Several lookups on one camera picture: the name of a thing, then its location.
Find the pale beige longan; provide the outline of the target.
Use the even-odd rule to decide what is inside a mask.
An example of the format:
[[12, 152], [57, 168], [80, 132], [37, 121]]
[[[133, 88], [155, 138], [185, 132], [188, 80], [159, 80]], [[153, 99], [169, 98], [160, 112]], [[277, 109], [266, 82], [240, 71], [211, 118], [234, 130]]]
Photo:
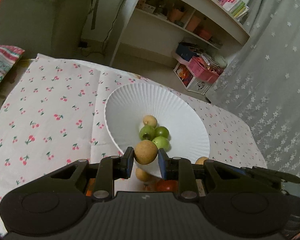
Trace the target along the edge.
[[158, 121], [157, 119], [152, 116], [152, 115], [146, 115], [143, 120], [142, 120], [143, 124], [144, 125], [149, 125], [153, 128], [156, 128], [157, 124], [158, 124]]

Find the striped patterned cushion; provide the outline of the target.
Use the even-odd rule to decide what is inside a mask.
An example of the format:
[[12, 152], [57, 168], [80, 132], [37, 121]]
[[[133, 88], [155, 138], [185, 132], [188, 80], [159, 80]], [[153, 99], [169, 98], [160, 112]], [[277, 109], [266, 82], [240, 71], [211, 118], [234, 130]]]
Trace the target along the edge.
[[17, 46], [0, 45], [0, 83], [24, 53]]

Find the cherry print tablecloth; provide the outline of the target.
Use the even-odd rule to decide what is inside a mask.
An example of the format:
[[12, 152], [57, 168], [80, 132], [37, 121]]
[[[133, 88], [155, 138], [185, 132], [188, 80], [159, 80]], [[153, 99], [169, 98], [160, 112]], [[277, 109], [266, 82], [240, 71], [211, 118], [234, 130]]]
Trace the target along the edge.
[[[0, 202], [12, 189], [78, 159], [118, 155], [104, 122], [108, 96], [149, 79], [100, 64], [38, 55], [0, 85]], [[0, 235], [6, 229], [0, 218]]]

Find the white fluted plate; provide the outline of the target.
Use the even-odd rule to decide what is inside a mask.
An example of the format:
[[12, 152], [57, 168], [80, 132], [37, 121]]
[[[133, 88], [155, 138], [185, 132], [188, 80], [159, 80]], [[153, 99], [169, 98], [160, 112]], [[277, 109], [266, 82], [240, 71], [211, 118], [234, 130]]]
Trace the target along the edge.
[[109, 136], [121, 152], [140, 142], [144, 116], [154, 116], [170, 133], [170, 158], [181, 157], [195, 163], [210, 154], [208, 132], [198, 114], [180, 97], [160, 86], [130, 83], [108, 97], [104, 119]]

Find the orange cherry tomato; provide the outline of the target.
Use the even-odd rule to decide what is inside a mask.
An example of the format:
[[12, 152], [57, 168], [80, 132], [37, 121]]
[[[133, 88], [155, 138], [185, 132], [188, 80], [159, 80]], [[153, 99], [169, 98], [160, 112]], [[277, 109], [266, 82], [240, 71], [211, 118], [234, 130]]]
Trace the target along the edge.
[[93, 194], [94, 183], [95, 183], [95, 178], [91, 178], [89, 180], [88, 187], [85, 193], [86, 196], [91, 197], [91, 195]]

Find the grey sofa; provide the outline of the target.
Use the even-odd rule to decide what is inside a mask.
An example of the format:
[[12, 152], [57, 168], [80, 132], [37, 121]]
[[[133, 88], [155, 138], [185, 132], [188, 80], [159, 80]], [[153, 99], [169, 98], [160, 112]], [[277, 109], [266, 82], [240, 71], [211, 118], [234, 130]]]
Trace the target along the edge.
[[0, 45], [71, 58], [77, 50], [91, 0], [0, 0]]

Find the light green fruit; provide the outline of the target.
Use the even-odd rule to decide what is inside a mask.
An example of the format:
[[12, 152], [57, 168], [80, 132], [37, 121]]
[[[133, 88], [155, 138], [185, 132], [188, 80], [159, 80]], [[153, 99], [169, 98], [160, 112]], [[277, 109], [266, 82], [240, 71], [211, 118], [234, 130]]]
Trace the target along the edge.
[[157, 149], [163, 148], [166, 152], [170, 150], [170, 142], [166, 137], [155, 137], [152, 142], [157, 146]]

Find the brown longan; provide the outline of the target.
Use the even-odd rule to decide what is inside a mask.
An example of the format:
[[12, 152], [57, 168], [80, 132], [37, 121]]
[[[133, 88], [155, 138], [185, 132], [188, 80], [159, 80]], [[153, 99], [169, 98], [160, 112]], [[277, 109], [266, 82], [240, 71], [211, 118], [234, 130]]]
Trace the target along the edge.
[[135, 175], [139, 181], [142, 181], [144, 183], [147, 183], [153, 179], [152, 175], [150, 175], [149, 173], [145, 172], [144, 170], [142, 170], [140, 168], [136, 169]]
[[152, 141], [143, 140], [134, 148], [134, 157], [141, 165], [151, 163], [158, 154], [158, 148]]

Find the floral lace curtain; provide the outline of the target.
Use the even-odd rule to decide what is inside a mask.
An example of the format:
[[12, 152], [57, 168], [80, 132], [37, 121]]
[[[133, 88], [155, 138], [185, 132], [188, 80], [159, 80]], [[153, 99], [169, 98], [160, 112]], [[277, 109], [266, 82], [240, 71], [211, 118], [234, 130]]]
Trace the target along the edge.
[[246, 122], [269, 168], [300, 177], [300, 0], [256, 0], [244, 28], [207, 97]]

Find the white storage box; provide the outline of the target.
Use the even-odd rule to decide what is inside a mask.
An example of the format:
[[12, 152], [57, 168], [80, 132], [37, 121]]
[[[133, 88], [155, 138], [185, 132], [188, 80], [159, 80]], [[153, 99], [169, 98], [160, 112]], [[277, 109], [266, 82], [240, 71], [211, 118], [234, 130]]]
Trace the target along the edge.
[[189, 92], [205, 95], [211, 87], [207, 82], [195, 77], [184, 64], [177, 63], [173, 72]]

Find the green oval fruit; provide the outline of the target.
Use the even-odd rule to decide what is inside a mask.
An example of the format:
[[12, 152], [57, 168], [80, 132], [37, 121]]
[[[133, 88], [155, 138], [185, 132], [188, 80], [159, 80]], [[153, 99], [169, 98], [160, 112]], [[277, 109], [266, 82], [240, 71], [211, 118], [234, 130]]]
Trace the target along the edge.
[[155, 128], [150, 125], [145, 125], [139, 132], [140, 140], [152, 141], [155, 138]]

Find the small green tomato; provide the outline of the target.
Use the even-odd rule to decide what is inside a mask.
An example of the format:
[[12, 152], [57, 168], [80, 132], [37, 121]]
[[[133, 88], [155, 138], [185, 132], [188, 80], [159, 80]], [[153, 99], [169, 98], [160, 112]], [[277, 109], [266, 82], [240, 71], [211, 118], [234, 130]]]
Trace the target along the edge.
[[159, 126], [155, 129], [155, 136], [156, 137], [165, 137], [165, 138], [169, 138], [170, 133], [169, 130], [164, 127], [164, 126]]

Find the brown longan front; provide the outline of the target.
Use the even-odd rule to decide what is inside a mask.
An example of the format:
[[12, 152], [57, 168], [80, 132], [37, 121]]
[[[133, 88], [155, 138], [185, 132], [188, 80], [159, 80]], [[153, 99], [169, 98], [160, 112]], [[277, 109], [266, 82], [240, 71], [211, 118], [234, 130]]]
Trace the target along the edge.
[[152, 175], [150, 175], [149, 173], [145, 172], [144, 170], [142, 170], [140, 168], [136, 169], [135, 175], [139, 181], [142, 181], [144, 183], [147, 183], [153, 179]]

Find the yellowish longan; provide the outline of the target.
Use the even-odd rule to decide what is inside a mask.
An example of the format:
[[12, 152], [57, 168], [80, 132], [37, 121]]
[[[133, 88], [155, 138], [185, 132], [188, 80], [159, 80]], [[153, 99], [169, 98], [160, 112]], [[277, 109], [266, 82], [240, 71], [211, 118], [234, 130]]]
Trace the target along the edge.
[[204, 161], [208, 160], [208, 157], [200, 157], [196, 160], [195, 164], [196, 165], [203, 165]]

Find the large red tomato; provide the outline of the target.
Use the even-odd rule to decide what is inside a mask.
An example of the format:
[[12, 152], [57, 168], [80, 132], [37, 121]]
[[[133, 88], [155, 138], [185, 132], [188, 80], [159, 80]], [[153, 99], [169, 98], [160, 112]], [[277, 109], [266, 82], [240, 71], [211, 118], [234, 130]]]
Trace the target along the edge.
[[159, 192], [177, 192], [178, 182], [176, 180], [159, 180], [156, 184], [156, 190]]

